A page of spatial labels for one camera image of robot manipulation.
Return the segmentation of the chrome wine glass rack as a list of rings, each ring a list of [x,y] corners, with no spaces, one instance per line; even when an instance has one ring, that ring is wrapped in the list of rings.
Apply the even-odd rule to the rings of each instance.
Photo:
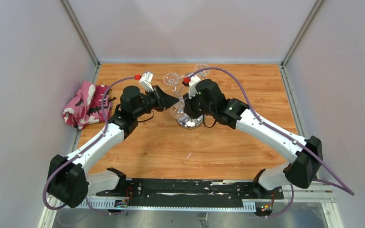
[[[179,79],[179,83],[175,86],[174,92],[176,93],[177,98],[183,100],[183,95],[188,93],[188,89],[182,84],[183,78],[187,75],[183,75]],[[177,124],[183,129],[193,130],[200,127],[203,124],[204,117],[201,116],[198,119],[190,118],[186,113],[180,119],[175,119]]]

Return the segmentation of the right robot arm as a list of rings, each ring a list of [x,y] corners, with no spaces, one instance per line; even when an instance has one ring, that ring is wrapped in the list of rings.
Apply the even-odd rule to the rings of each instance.
[[[271,190],[292,184],[307,189],[316,178],[321,164],[322,142],[286,131],[251,110],[243,101],[227,99],[216,82],[196,77],[183,80],[189,88],[183,98],[184,111],[191,118],[209,115],[217,123],[247,133],[281,154],[286,162],[272,169],[262,169],[254,178],[253,194],[265,198]]]

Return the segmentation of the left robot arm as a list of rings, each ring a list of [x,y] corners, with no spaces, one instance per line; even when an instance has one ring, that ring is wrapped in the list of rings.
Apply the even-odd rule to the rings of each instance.
[[[67,156],[56,155],[52,158],[43,196],[50,194],[70,208],[80,205],[87,196],[105,190],[122,196],[127,184],[122,180],[120,171],[108,168],[91,175],[89,171],[110,149],[135,130],[140,116],[152,111],[165,111],[178,102],[177,97],[165,93],[157,85],[145,93],[134,85],[126,87],[118,110],[97,135]]]

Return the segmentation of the pink camouflage cloth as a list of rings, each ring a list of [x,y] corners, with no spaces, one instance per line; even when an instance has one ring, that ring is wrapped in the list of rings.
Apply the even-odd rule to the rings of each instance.
[[[115,97],[111,97],[109,87],[94,85],[84,80],[74,98],[65,106],[62,117],[65,124],[78,130],[87,125],[104,122],[110,117]]]

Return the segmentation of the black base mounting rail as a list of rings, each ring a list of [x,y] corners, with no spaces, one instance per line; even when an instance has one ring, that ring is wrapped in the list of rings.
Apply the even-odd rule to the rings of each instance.
[[[259,197],[249,180],[128,178],[124,190],[104,190],[89,197],[96,206],[129,210],[245,211],[284,198],[281,187]]]

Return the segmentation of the left aluminium frame post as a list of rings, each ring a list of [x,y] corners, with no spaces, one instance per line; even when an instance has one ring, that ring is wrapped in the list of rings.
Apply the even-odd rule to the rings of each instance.
[[[74,30],[76,31],[82,45],[84,46],[86,52],[88,53],[91,61],[98,66],[99,65],[99,60],[90,44],[90,42],[88,41],[88,38],[81,26],[81,24],[79,23],[77,16],[70,4],[70,2],[68,0],[59,0],[59,2],[62,5],[62,8],[64,9],[66,15],[68,16],[68,19],[70,20],[70,23],[72,24]]]

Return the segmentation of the aluminium frame post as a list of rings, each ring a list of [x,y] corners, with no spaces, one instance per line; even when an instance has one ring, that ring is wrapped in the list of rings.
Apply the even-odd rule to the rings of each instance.
[[[300,30],[298,31],[295,39],[293,40],[290,48],[288,49],[284,59],[281,62],[282,68],[285,68],[286,65],[289,63],[289,61],[291,60],[291,58],[294,55],[297,47],[299,46],[300,42],[302,41],[303,37],[305,36],[308,28],[310,27],[310,25],[314,21],[315,17],[319,13],[321,7],[324,5],[325,2],[326,2],[325,0],[316,0],[314,2],[310,12],[308,13],[308,15],[307,15],[306,19],[304,20]]]
[[[91,61],[98,66],[99,65],[99,60],[90,44],[90,42],[88,41],[88,38],[81,26],[81,24],[79,23],[77,16],[70,4],[70,2],[68,0],[59,0],[59,2],[62,5],[62,8],[64,9],[66,15],[68,16],[68,19],[70,20],[70,23],[72,24],[74,30],[76,31],[82,45],[84,46],[86,52],[88,53]]]

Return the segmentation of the right aluminium frame post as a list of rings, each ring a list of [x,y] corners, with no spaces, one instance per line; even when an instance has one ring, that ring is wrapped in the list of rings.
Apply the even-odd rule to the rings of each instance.
[[[310,25],[314,21],[315,17],[319,13],[321,7],[324,5],[325,2],[326,2],[325,0],[316,0],[314,2],[310,12],[308,13],[308,15],[307,15],[306,19],[304,20],[300,30],[298,31],[295,39],[293,40],[290,48],[288,49],[284,59],[281,62],[282,68],[285,68],[286,65],[289,63],[289,61],[291,60],[291,58],[294,55],[297,47],[299,46],[300,42],[302,41],[303,37],[305,36],[308,28],[310,27]]]

